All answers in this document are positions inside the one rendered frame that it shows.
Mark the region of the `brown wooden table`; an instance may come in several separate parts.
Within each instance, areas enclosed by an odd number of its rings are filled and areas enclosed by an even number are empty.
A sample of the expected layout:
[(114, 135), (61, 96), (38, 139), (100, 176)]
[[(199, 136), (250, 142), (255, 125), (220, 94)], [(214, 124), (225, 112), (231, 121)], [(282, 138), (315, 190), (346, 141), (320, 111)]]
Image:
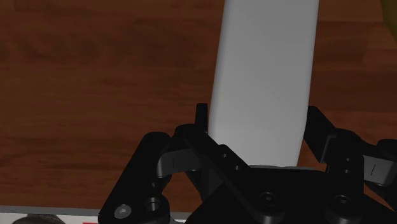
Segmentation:
[[(211, 102), (224, 0), (0, 0), (0, 206), (100, 208), (145, 133)], [(397, 137), (379, 0), (319, 0), (310, 103)]]

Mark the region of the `white elongated rounded object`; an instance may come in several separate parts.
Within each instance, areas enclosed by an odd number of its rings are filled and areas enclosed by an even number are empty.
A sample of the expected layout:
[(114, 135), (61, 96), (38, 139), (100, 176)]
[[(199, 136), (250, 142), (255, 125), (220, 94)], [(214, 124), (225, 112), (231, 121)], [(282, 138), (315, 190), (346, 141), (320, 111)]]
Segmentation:
[(295, 166), (319, 0), (225, 0), (209, 135), (249, 165)]

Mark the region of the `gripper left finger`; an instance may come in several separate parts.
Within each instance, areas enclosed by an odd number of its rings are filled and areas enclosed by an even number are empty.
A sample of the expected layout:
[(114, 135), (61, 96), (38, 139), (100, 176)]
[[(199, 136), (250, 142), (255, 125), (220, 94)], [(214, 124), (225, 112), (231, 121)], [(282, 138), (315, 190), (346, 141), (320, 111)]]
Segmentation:
[(147, 133), (102, 206), (99, 224), (171, 224), (163, 190), (175, 173), (185, 173), (200, 194), (201, 205), (186, 224), (250, 224), (250, 214), (216, 174), (200, 143), (210, 153), (207, 104), (196, 105), (195, 123), (179, 126), (173, 136)]

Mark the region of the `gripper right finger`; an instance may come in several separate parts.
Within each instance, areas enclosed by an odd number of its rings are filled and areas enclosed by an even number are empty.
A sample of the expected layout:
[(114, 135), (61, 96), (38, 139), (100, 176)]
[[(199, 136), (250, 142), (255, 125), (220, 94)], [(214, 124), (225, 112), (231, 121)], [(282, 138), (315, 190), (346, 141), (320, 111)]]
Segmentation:
[(370, 144), (335, 127), (315, 106), (308, 107), (303, 139), (326, 172), (366, 185), (397, 212), (397, 139)]

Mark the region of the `yellow object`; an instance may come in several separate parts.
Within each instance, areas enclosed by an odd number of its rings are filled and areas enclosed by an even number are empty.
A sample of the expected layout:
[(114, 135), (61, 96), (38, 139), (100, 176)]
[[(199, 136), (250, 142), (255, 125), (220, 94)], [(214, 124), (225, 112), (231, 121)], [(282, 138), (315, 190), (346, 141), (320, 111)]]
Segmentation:
[(397, 35), (397, 0), (380, 0), (380, 5), (384, 23)]

